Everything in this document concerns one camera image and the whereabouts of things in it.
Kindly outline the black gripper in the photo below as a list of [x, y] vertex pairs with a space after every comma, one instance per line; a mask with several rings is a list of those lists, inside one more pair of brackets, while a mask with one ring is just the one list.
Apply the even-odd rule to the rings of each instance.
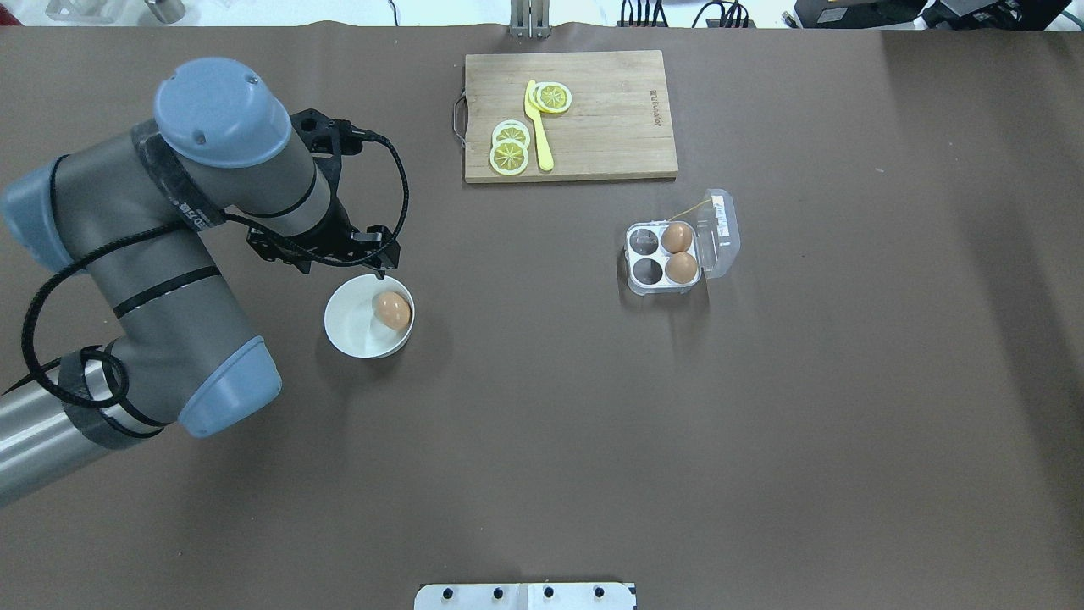
[[310, 273], [313, 263], [350, 268], [364, 267], [373, 271], [376, 281], [387, 277], [387, 271], [398, 267], [401, 247], [398, 235], [401, 225], [370, 225], [360, 231], [350, 223], [340, 198], [330, 196], [328, 211], [317, 224], [294, 236], [284, 236], [254, 219], [247, 219], [246, 242], [260, 258], [282, 260], [301, 273]]

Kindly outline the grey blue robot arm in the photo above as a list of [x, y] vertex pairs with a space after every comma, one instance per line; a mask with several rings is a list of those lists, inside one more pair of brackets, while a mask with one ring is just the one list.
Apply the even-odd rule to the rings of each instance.
[[[50, 271], [20, 329], [27, 369], [3, 392], [3, 505], [179, 424], [205, 439], [279, 395], [281, 374], [201, 233], [247, 228], [268, 262], [302, 273], [398, 267], [395, 228], [350, 221], [341, 159], [390, 139], [317, 109], [295, 114], [236, 59], [192, 59], [163, 80], [152, 117], [59, 156], [3, 193], [3, 220]], [[89, 275], [122, 336], [44, 362], [47, 298]]]

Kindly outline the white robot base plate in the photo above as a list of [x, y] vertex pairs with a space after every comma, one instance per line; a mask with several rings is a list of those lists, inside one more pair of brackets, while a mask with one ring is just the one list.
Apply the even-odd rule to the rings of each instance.
[[429, 584], [414, 609], [636, 609], [635, 585], [622, 582]]

